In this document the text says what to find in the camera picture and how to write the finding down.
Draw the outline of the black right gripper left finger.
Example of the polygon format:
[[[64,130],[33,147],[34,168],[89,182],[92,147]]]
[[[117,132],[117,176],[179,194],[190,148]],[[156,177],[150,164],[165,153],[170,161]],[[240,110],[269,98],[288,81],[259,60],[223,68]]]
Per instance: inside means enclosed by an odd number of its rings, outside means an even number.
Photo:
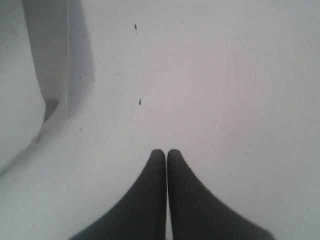
[[[126,194],[106,214],[72,239],[164,240],[166,219],[166,158],[162,150],[155,149]]]

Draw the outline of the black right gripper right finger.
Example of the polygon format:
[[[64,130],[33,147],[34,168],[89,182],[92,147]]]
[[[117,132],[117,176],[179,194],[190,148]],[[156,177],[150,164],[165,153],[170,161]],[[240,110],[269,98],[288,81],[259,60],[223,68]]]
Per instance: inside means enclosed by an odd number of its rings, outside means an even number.
[[[167,183],[173,239],[274,239],[269,231],[215,197],[193,173],[177,149],[171,149],[167,154]]]

